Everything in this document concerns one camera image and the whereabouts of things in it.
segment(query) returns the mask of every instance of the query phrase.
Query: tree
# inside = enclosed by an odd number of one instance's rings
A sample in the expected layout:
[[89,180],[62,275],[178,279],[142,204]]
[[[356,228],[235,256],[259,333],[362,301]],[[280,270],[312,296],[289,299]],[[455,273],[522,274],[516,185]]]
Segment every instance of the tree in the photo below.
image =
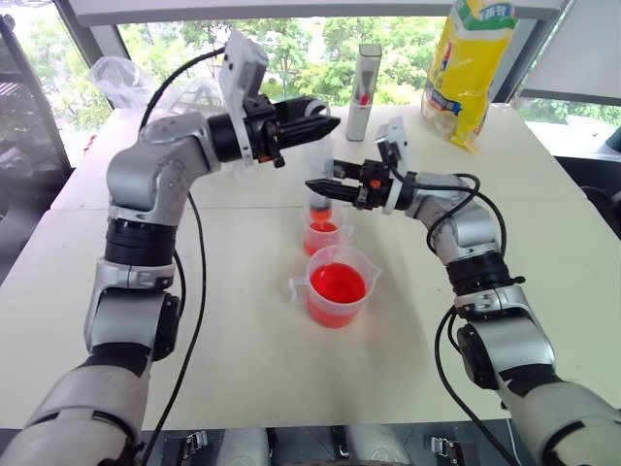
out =
[[269,72],[276,73],[282,94],[273,98],[289,98],[299,94],[296,79],[308,66],[310,35],[296,18],[244,19],[231,21],[250,39],[263,46],[270,59]]
[[124,24],[120,29],[132,61],[157,83],[201,53],[185,41],[182,25],[181,22],[139,23]]
[[86,65],[60,18],[35,18],[20,42],[54,116],[68,120],[76,129],[99,128],[111,107],[87,79]]
[[305,70],[300,88],[334,105],[346,105],[358,46],[372,43],[382,45],[376,103],[410,104],[419,100],[443,23],[444,18],[435,17],[331,17],[323,28],[326,64]]
[[567,123],[568,116],[590,117],[621,126],[621,107],[551,99],[519,99],[518,113],[529,121]]
[[222,41],[231,29],[231,21],[184,21],[180,33],[185,42],[197,50],[213,50],[224,46]]

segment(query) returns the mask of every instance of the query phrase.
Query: red liquid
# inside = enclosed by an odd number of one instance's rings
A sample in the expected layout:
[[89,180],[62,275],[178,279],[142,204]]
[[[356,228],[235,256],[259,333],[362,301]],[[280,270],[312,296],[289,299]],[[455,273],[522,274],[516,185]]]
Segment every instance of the red liquid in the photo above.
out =
[[[335,303],[353,303],[365,297],[366,287],[362,276],[352,267],[333,262],[317,268],[310,277],[312,287],[324,298]],[[323,312],[309,299],[310,315],[326,327],[338,328],[349,324],[358,311],[347,316],[334,316]]]
[[328,221],[331,217],[332,217],[332,209],[323,209],[323,210],[316,210],[313,208],[310,209],[310,218],[312,218],[314,221],[323,223],[325,221]]
[[[329,233],[331,231],[337,231],[337,226],[334,223],[330,223],[329,221],[315,221],[310,224],[310,228],[316,231],[321,231],[322,233]],[[319,248],[315,245],[312,245],[308,241],[304,242],[304,250],[308,255],[313,255],[317,252]]]

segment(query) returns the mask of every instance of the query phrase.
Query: clear tube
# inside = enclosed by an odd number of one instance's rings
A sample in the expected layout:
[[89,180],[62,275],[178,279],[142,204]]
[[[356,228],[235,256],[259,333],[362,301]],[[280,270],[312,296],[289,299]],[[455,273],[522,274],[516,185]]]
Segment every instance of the clear tube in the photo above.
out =
[[[328,135],[319,141],[304,145],[306,179],[332,178],[334,144]],[[315,221],[328,221],[332,216],[332,199],[309,190],[309,211]]]

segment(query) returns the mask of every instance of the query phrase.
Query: tabletop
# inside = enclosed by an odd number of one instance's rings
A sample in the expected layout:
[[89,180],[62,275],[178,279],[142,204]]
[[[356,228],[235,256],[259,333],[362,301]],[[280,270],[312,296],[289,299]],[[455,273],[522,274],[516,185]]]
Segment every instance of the tabletop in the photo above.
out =
[[[332,133],[334,158],[362,163],[379,159],[375,145],[377,129],[391,117],[404,119],[411,152],[405,155],[415,172],[470,172],[481,178],[482,191],[496,200],[575,200],[584,197],[569,176],[528,129],[515,110],[492,104],[478,138],[479,153],[472,155],[448,143],[425,124],[417,106],[380,107],[371,112],[363,143],[349,142],[345,136],[347,109],[333,109],[343,122]],[[88,150],[82,165],[60,192],[52,209],[107,209],[109,193],[106,169],[112,157],[134,144],[140,115],[131,111],[113,112]],[[302,147],[282,152],[286,165],[241,162],[225,164],[220,173],[198,179],[192,188],[199,208],[295,207],[302,206],[307,192],[300,189],[305,178]]]
[[[510,109],[495,109],[486,129],[498,128],[496,119],[518,118]],[[397,114],[395,109],[382,111],[386,118]],[[524,289],[554,345],[559,375],[620,407],[621,374],[610,367],[616,364],[621,329],[621,247],[549,154],[529,142],[532,136],[527,138],[522,125],[516,120],[511,132],[522,132],[524,147],[541,157],[535,165],[524,150],[524,158],[517,159],[531,164],[530,178],[529,170],[513,160],[520,150],[511,145],[495,153],[501,159],[498,176],[485,172],[482,158],[493,163],[485,132],[481,154],[459,151],[457,157],[452,150],[441,150],[433,157],[421,155],[421,164],[431,170],[435,159],[448,158],[454,164],[444,161],[446,171],[486,174],[481,176],[484,190],[507,222],[507,264],[512,275],[527,278]],[[409,131],[411,146],[432,145],[419,144],[419,138],[432,139],[424,131]],[[365,152],[360,158],[376,158],[371,142],[357,147]],[[552,174],[553,167],[558,174],[541,177],[546,171]],[[294,175],[286,170],[291,167],[280,173],[285,180]],[[528,178],[522,182],[526,187],[511,184],[506,175],[511,170]],[[272,166],[256,170],[263,172],[278,173]],[[498,178],[507,184],[505,195]],[[237,188],[226,174],[219,183],[225,180],[230,189]],[[287,189],[287,183],[267,184],[262,191]],[[305,198],[302,188],[299,199]],[[285,205],[266,205],[270,199]],[[302,204],[287,206],[297,201],[266,194],[258,205],[243,205],[251,200],[249,194],[240,195],[237,205],[200,210],[207,235],[206,318],[166,428],[466,418],[441,388],[433,362],[435,330],[453,296],[440,262],[425,247],[423,225],[399,213],[348,210],[355,227],[352,245],[383,273],[353,323],[327,329],[291,303],[286,286],[289,277],[304,272],[308,260],[301,245]],[[0,350],[5,354],[0,360],[5,381],[0,384],[0,427],[23,425],[52,384],[85,358],[82,325],[95,260],[104,248],[106,215],[95,204],[56,206],[47,212],[0,287]],[[191,215],[181,222],[178,250],[188,277],[186,313],[178,349],[152,368],[145,429],[154,426],[170,395],[197,315],[200,257]],[[476,413],[483,418],[507,415],[493,392],[470,382],[449,344],[443,345],[442,358],[451,383]]]

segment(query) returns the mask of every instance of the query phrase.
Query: snack bag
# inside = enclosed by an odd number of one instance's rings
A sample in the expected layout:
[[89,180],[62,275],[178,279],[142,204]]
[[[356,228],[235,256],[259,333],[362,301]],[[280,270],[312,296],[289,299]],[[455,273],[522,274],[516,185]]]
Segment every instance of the snack bag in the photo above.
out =
[[475,151],[488,90],[517,24],[508,2],[457,0],[427,73],[422,114],[443,137]]

